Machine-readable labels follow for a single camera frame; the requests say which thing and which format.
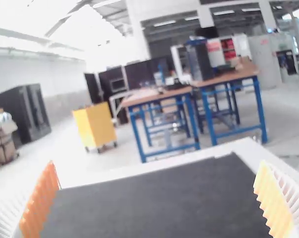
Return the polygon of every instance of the concrete floor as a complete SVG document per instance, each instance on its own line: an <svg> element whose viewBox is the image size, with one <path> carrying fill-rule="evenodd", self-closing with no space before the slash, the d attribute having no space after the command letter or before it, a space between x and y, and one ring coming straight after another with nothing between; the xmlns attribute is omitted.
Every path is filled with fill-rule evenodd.
<svg viewBox="0 0 299 238"><path fill-rule="evenodd" d="M264 91L262 100L269 136L265 147L299 171L299 87L283 86ZM242 125L258 122L253 93L240 93L238 104ZM215 128L217 131L225 129L222 125ZM56 165L62 187L88 183L100 171L140 163L131 125L120 126L116 133L117 148L109 145L100 155L96 151L86 153L73 118L61 122L53 127L50 135L20 148L20 158L0 167L0 192L18 190L30 184L49 160ZM252 131L225 138L219 143L259 135L260 131ZM180 134L177 138L176 143L181 143L186 137ZM200 142L202 148L209 147L208 134L201 136Z"/></svg>

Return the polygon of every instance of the black cabinet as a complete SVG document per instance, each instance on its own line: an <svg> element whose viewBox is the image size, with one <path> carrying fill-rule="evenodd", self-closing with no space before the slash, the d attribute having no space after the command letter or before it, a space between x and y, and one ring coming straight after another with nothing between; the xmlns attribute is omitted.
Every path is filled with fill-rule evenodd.
<svg viewBox="0 0 299 238"><path fill-rule="evenodd" d="M18 86L0 93L0 108L12 115L22 144L51 132L39 84Z"/></svg>

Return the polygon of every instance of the workbench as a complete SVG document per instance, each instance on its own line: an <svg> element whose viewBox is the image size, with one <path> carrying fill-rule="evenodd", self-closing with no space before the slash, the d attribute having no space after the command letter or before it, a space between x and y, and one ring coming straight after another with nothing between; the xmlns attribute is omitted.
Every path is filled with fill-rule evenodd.
<svg viewBox="0 0 299 238"><path fill-rule="evenodd" d="M147 157L151 157L151 156L156 156L156 155L178 151L178 150L185 150L192 147L194 147L196 150L200 149L198 132L197 132L195 116L194 116L195 112L191 102L191 91L192 88L190 86L184 87L182 89L165 91L161 94L158 92L157 89L143 89L138 91L137 94L134 94L131 97L123 100L122 106L128 108L130 113L130 120L133 127L133 132L135 135L135 139L137 142L142 163L145 163L147 161ZM164 105L164 106L160 105L160 102L166 99L175 99L175 103ZM161 110L162 108L177 106L178 109L176 112L177 120L167 121L164 122L164 124L179 123L181 127L186 131L187 137L191 137L189 124L185 113L185 107L184 107L185 105L188 110L189 121L192 127L193 142L181 146L168 145L166 149L151 152L151 153L145 153L142 147L141 139L136 125L137 116L141 117L143 121L144 130L146 132L148 145L152 146L151 134L157 134L161 132L161 130L153 130L153 129L162 126L161 123L155 124L153 112L157 110ZM150 114L151 125L148 125L146 122L145 112L149 112Z"/></svg>
<svg viewBox="0 0 299 238"><path fill-rule="evenodd" d="M62 189L41 237L270 238L253 194L262 160L299 185L295 169L244 138Z"/></svg>
<svg viewBox="0 0 299 238"><path fill-rule="evenodd" d="M207 80L207 81L193 81L191 85L198 89L201 93L203 107L205 111L205 120L207 122L208 130L211 137L212 145L217 145L217 139L231 136L234 134L243 133L250 130L261 129L262 131L262 143L267 142L267 132L266 132L266 125L265 125L265 118L264 118L264 109L262 105L261 95L260 95L260 87L259 81L257 79L258 70L256 66L250 62L249 60L244 60L241 65L239 66L238 70L225 73L219 77ZM243 80L250 80L252 79L252 83L243 84ZM221 86L223 89L216 89L217 86ZM236 89L244 88L244 87L254 87L256 102L257 102L257 110L258 110L258 117L259 117L259 124L248 126L248 127L241 127L240 124L240 115L238 104L236 100ZM228 109L219 110L217 106L216 111L210 109L208 97L215 96L218 93L225 92L226 98L228 101ZM236 123L231 123L230 121L224 118L225 115L235 115ZM213 118L217 117L222 121L227 127L229 128L228 132L224 133L216 133L213 127Z"/></svg>

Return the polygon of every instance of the cardboard box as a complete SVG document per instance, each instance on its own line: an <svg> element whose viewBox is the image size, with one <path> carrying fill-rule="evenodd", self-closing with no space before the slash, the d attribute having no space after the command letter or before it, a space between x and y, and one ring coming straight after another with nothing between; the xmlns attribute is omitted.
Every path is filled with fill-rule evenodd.
<svg viewBox="0 0 299 238"><path fill-rule="evenodd" d="M4 164L15 156L15 146L12 140L0 146L0 164Z"/></svg>
<svg viewBox="0 0 299 238"><path fill-rule="evenodd" d="M0 125L0 145L7 143L11 139L12 132L17 130L14 121L8 120Z"/></svg>

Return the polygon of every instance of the white wall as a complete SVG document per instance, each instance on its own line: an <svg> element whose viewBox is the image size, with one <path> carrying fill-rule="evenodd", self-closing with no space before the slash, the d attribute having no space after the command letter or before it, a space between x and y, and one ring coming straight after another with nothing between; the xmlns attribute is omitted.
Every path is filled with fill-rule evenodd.
<svg viewBox="0 0 299 238"><path fill-rule="evenodd" d="M87 90L84 61L0 56L0 92L40 83L43 97Z"/></svg>

